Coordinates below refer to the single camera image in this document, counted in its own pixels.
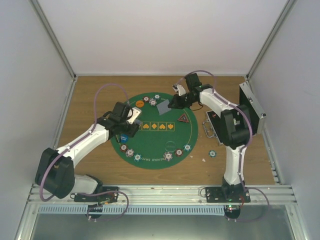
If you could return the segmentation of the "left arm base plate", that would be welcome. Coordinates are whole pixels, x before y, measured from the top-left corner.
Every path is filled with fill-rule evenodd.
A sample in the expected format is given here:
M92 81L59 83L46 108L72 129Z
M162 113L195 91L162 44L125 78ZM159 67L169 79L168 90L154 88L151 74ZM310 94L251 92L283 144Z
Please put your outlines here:
M116 203L118 201L118 186L101 186L94 193L89 195L83 195L80 193L73 193L70 197L79 203Z

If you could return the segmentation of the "orange big blind button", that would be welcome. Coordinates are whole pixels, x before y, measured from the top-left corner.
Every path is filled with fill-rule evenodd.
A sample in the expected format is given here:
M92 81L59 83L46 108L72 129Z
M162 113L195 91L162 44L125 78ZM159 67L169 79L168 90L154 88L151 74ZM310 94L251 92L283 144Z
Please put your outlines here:
M137 100L137 101L135 102L135 106L136 106L137 108L142 108L142 107L144 107L144 105L145 105L145 102L144 102L143 100Z

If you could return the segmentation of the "green poker chip stack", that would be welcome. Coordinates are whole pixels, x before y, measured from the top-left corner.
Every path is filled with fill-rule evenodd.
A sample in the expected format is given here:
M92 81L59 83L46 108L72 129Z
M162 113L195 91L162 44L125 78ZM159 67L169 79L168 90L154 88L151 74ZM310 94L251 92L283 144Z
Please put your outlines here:
M210 150L208 154L211 158L214 158L217 155L217 153L214 150Z

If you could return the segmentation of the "blue poker chip stack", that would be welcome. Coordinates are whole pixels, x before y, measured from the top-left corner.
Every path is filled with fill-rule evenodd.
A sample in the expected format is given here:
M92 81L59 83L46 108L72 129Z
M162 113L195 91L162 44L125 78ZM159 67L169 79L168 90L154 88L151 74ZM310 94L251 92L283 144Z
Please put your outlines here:
M163 158L165 161L171 161L173 159L173 154L171 152L165 152L163 154Z

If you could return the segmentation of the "red poker chip stack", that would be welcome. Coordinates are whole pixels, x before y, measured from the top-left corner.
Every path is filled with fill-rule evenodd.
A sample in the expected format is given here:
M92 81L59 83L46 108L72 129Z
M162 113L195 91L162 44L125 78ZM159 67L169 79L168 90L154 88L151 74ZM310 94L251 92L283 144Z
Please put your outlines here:
M177 156L177 157L181 157L183 155L183 150L182 149L176 149L174 154Z

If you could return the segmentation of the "dealt blue playing card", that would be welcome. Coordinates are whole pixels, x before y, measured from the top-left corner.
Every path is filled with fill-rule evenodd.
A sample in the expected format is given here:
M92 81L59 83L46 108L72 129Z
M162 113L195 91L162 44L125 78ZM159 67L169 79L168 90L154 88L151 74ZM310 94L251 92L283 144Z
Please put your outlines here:
M171 110L171 108L168 107L169 103L170 103L169 100L166 99L165 101L162 101L161 103L156 105L157 110L158 110L158 114L160 116Z

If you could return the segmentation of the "blue small blind button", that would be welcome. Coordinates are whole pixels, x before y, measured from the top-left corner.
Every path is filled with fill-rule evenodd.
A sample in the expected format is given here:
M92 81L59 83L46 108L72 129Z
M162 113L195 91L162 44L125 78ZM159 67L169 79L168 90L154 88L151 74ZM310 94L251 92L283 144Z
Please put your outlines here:
M125 144L129 140L129 137L126 134L121 134L120 135L120 143Z

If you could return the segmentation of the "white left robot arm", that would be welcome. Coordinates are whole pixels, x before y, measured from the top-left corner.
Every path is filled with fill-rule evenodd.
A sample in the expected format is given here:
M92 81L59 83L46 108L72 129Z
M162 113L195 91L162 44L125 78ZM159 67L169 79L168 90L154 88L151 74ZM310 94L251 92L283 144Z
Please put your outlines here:
M133 137L139 130L138 117L142 110L126 103L117 102L112 111L96 118L83 134L57 149L45 149L37 168L35 183L40 187L39 196L44 202L43 193L63 199L70 194L82 195L92 202L103 197L103 183L91 175L76 175L75 167L98 146L115 136L125 134Z

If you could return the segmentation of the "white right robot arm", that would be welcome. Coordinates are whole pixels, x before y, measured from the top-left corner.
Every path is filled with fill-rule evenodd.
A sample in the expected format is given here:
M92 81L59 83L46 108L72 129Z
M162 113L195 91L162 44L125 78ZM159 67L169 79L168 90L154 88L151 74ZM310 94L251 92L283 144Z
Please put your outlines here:
M171 109L189 108L193 103L207 106L219 118L218 136L226 148L226 168L222 179L221 196L234 202L245 189L244 158L253 138L248 108L241 109L221 96L214 85L202 84L195 70L182 77L172 88L175 95L169 102Z

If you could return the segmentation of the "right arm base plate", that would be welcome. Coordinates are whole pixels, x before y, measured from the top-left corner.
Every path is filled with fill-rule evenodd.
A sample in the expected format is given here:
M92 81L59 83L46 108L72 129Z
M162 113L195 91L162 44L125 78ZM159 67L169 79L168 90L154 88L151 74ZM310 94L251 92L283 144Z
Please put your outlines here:
M243 189L233 192L223 191L221 186L203 187L199 194L206 199L207 203L250 203L251 198L249 191L244 192Z

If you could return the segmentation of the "black red all-in triangle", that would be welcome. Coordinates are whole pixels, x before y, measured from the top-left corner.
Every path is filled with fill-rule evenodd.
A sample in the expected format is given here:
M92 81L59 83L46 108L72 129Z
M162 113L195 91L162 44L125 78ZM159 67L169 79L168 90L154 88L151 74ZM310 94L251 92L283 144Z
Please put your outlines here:
M189 123L189 119L186 113L183 113L178 119L178 122L182 122L182 123Z

